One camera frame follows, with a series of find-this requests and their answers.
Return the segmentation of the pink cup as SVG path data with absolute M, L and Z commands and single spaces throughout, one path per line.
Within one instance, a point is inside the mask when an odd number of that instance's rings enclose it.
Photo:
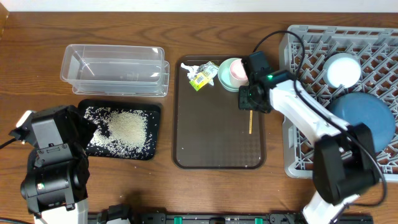
M 229 66 L 230 72 L 230 82 L 234 88 L 239 88 L 240 86 L 247 85 L 248 77 L 243 67 L 242 59 L 234 60 Z

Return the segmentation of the light blue bowl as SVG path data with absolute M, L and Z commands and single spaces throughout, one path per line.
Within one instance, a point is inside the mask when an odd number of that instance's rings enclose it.
M 323 65 L 326 74 L 324 82 L 332 88 L 349 88 L 357 83 L 361 76 L 359 59 L 348 53 L 332 55 Z

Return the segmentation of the dark blue bowl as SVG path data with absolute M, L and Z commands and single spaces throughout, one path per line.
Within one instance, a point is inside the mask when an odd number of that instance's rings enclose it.
M 384 150 L 394 137 L 394 115 L 382 100 L 373 95 L 349 93 L 333 101 L 327 108 L 353 126 L 364 123 L 371 130 L 376 152 Z

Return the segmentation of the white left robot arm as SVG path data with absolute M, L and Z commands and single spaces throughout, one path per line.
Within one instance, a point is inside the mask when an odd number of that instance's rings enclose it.
M 86 147 L 96 128 L 73 105 L 27 111 L 18 121 L 21 139 L 33 146 L 21 195 L 35 217 L 60 207 L 72 211 L 87 198 Z

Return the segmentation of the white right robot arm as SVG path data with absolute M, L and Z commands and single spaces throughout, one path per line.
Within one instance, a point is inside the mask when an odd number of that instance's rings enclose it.
M 353 126 L 326 110 L 288 70 L 240 74 L 249 83 L 239 88 L 239 109 L 281 112 L 315 150 L 312 180 L 316 192 L 302 210 L 306 223 L 336 223 L 345 208 L 385 180 L 365 124 Z

